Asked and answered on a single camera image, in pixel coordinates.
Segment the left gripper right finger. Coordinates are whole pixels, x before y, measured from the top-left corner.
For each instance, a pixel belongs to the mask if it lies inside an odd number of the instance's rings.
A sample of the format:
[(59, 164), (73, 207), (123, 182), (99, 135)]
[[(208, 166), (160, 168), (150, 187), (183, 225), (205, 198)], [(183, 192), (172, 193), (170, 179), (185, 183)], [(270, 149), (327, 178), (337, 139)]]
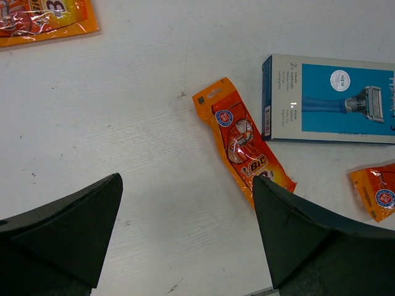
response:
[(394, 295), (394, 231), (299, 197), (264, 176), (252, 196), (281, 295)]

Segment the orange razor bag upper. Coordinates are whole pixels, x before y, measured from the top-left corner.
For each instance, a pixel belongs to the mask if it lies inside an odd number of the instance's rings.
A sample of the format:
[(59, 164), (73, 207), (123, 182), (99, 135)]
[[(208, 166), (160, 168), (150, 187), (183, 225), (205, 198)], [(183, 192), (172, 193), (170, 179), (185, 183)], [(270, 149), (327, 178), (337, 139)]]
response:
[(228, 78), (195, 94), (193, 102), (198, 117), (213, 132), (223, 163), (251, 205), (255, 176), (269, 178), (294, 192), (296, 183), (262, 140), (239, 92)]

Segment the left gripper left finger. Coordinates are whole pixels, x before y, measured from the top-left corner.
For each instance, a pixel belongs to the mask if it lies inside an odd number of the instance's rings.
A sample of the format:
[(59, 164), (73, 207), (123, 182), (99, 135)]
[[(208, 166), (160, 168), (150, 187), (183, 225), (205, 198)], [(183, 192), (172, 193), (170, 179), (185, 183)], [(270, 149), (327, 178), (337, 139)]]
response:
[(122, 177), (1, 220), (1, 295), (90, 295), (123, 193)]

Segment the orange razor bag lower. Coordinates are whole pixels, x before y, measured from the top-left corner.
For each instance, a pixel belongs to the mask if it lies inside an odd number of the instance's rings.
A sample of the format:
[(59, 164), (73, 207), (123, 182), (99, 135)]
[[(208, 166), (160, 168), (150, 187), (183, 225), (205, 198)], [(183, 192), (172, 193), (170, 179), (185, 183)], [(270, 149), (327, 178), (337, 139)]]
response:
[(380, 223), (394, 213), (394, 163), (352, 171), (349, 179), (374, 221)]

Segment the orange razor bag far left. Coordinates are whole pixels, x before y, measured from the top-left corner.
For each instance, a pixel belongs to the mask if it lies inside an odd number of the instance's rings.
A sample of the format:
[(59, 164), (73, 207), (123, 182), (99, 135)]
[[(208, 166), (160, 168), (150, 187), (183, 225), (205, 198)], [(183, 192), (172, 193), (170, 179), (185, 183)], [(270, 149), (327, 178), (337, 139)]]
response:
[(91, 1), (1, 1), (1, 47), (99, 30)]

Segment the orange razor bag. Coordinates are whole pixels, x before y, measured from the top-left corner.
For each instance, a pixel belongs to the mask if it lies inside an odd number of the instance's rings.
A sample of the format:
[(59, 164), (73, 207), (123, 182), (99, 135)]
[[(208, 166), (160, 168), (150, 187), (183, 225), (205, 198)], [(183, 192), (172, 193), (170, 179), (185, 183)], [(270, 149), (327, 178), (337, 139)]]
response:
[(262, 140), (239, 92), (228, 78), (195, 94), (193, 102), (198, 117), (213, 132), (223, 163), (251, 205), (255, 176), (269, 178), (294, 192), (296, 183)]
[(1, 47), (99, 30), (91, 1), (1, 1)]
[(374, 221), (380, 223), (394, 213), (394, 163), (352, 171), (349, 179)]

